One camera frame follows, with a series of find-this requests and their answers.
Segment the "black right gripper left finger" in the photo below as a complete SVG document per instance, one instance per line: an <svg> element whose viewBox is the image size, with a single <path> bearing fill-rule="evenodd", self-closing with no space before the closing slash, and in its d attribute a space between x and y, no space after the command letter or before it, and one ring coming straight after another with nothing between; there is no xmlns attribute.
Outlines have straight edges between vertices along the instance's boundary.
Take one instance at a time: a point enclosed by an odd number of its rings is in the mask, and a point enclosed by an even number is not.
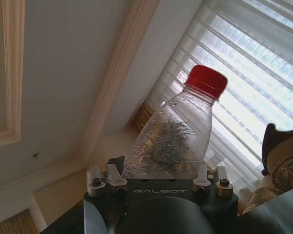
<svg viewBox="0 0 293 234"><path fill-rule="evenodd" d="M125 157L111 158L106 164L105 177L100 173L98 165L92 165L86 172L86 187L89 196L104 196L107 188L115 195L127 192L127 180L121 177L124 170Z"/></svg>

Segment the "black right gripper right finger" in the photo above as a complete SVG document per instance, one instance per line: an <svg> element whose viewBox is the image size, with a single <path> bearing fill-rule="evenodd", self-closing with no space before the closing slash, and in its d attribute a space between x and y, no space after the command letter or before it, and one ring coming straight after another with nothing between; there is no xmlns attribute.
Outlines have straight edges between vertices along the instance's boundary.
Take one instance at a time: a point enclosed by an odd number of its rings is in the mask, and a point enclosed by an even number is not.
<svg viewBox="0 0 293 234"><path fill-rule="evenodd" d="M210 173L206 164L200 164L198 175L193 180L193 191L196 194L207 195L212 186L215 187L218 196L233 195L233 185L224 166L217 166L213 173Z"/></svg>

